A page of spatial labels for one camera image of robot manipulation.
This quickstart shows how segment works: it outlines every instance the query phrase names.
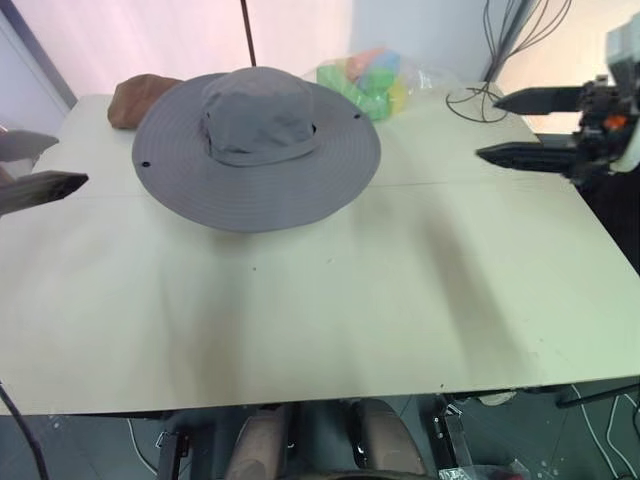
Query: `beige tabletop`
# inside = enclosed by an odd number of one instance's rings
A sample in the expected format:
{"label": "beige tabletop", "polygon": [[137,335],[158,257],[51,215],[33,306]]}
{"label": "beige tabletop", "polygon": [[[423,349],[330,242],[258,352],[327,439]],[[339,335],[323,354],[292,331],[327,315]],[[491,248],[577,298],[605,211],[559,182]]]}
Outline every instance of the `beige tabletop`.
{"label": "beige tabletop", "polygon": [[255,235],[159,205],[85,97],[37,170],[86,172],[0,219],[0,380],[24,413],[160,410],[640,373],[640,279],[563,178],[476,148],[533,140],[431,92],[377,126],[329,218]]}

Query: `gray bucket hat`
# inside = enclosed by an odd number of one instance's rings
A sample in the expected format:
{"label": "gray bucket hat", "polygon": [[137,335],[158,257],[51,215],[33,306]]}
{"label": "gray bucket hat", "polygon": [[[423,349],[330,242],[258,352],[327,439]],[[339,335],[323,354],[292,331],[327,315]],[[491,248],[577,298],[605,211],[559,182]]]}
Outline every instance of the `gray bucket hat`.
{"label": "gray bucket hat", "polygon": [[357,107],[267,67],[176,85],[133,144],[138,178],[156,200],[236,232],[325,218],[362,192],[379,163],[378,136]]}

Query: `hat crown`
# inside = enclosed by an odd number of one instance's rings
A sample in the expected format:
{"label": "hat crown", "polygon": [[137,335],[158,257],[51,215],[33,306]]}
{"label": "hat crown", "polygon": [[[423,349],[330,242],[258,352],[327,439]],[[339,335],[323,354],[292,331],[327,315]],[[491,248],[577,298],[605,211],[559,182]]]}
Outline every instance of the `hat crown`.
{"label": "hat crown", "polygon": [[231,166],[274,163],[313,149],[313,96],[303,80],[268,67],[237,70],[203,90],[209,154]]}

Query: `hat brim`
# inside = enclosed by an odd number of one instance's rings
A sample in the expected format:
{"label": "hat brim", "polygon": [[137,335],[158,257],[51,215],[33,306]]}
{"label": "hat brim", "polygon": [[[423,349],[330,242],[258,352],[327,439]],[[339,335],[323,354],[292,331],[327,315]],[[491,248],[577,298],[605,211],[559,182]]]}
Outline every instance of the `hat brim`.
{"label": "hat brim", "polygon": [[369,184],[380,163],[371,121],[340,94],[313,83],[318,146],[311,153],[244,168],[211,158],[200,127],[201,95],[221,75],[176,85],[138,128],[133,164],[144,187],[164,206],[209,227],[265,232],[321,220]]}

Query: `hat band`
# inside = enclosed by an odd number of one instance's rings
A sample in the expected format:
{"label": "hat band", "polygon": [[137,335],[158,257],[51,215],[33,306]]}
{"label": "hat band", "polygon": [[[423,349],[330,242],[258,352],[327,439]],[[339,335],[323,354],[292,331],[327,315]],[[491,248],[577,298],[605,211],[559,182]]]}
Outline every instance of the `hat band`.
{"label": "hat band", "polygon": [[314,137],[303,142],[272,148],[264,152],[233,152],[217,148],[209,141],[209,156],[230,167],[258,167],[301,157],[318,146]]}

